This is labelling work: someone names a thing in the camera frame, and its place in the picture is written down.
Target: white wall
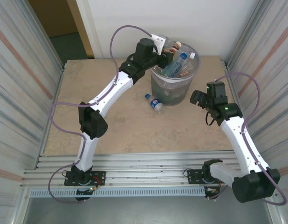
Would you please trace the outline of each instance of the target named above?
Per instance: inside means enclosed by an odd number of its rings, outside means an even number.
[[[95,58],[109,58],[114,31],[136,25],[192,45],[201,55],[230,56],[258,0],[77,0]],[[115,57],[133,53],[145,35],[118,33]]]

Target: metal wall panel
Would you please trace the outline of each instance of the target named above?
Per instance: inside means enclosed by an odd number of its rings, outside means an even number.
[[[279,169],[279,185],[288,198],[288,0],[269,1],[246,40],[229,69],[252,75],[260,85],[260,106],[249,130],[264,159]],[[255,107],[257,89],[243,76],[232,77],[232,83],[246,117]],[[288,204],[283,210],[288,222]]]
[[[25,0],[0,1],[0,223],[34,168],[62,65]]]

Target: clear plastic bucket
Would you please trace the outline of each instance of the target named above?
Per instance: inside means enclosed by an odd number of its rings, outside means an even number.
[[[194,52],[196,54],[195,57],[191,59],[191,63],[195,69],[188,76],[169,78],[159,74],[160,68],[158,66],[150,69],[152,94],[164,105],[173,106],[184,100],[192,79],[200,67],[200,56],[194,48],[182,43],[181,51]]]

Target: trash in bucket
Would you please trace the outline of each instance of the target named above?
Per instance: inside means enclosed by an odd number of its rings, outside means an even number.
[[[181,103],[190,87],[194,74],[200,66],[200,57],[197,51],[187,44],[168,42],[165,50],[179,47],[175,50],[173,62],[161,69],[158,66],[151,68],[151,90],[164,105]]]

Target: plastic water bottle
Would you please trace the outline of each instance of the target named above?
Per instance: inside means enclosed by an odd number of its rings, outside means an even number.
[[[181,70],[182,66],[185,64],[186,58],[186,53],[181,53],[181,55],[177,59],[175,59],[171,64],[169,64],[162,70],[161,75],[174,78]]]
[[[165,111],[165,106],[159,102],[158,99],[156,99],[154,96],[151,96],[149,94],[145,95],[146,101],[149,103],[149,105],[158,113],[163,113]]]

